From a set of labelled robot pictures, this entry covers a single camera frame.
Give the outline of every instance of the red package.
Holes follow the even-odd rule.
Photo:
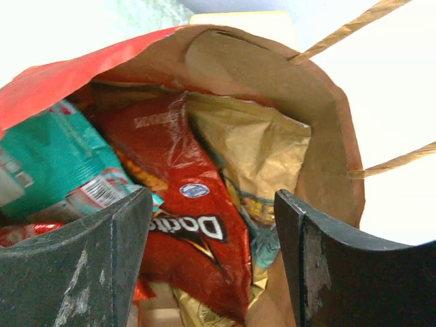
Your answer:
[[[98,114],[93,122],[131,177],[165,201],[152,221],[141,273],[243,323],[251,284],[247,227],[189,128],[185,94]]]
[[[0,228],[0,247],[12,245],[37,235],[56,230],[63,223],[30,223],[29,225],[14,225]]]

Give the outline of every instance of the barcode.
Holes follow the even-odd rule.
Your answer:
[[[17,174],[15,177],[20,181],[20,183],[24,187],[29,187],[33,184],[33,179],[25,172],[21,172]]]
[[[122,196],[117,192],[104,178],[98,176],[82,187],[85,192],[94,202],[98,203],[102,208],[106,208],[121,200]]]

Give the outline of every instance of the white barcode label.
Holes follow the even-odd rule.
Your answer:
[[[33,179],[25,172],[20,172],[15,177],[20,181],[20,183],[24,187],[29,187],[33,185]]]
[[[102,208],[121,200],[123,196],[106,179],[97,176],[81,189]]]
[[[9,175],[5,168],[0,166],[0,207],[21,198],[25,194],[24,188]]]

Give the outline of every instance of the doritos logo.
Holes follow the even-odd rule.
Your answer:
[[[150,231],[163,232],[184,241],[219,265],[207,242],[208,238],[226,242],[225,228],[216,216],[193,218],[160,214],[152,220]]]

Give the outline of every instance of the yellow object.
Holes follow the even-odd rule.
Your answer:
[[[286,12],[230,12],[198,14],[191,17],[189,24],[225,25],[242,29],[253,35],[280,42],[298,50],[295,28]]]

